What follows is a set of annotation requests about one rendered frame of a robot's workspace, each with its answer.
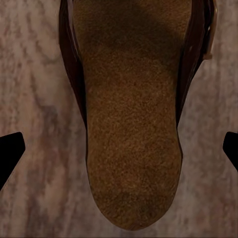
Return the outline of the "sandal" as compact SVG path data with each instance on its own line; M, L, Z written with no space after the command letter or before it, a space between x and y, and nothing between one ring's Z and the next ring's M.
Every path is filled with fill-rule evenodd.
M107 220L140 230L175 197L178 123L203 60L216 0L60 0L59 47L85 127L93 199ZM74 45L74 41L75 45ZM77 51L76 51L77 49Z

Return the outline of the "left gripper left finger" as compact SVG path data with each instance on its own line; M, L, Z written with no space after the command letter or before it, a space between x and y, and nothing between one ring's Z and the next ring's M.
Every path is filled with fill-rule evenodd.
M21 132L0 137L0 191L25 152Z

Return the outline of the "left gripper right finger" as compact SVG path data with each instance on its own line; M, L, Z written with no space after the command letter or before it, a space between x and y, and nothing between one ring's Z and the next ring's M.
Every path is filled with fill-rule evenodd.
M238 133L227 132L223 150L238 171Z

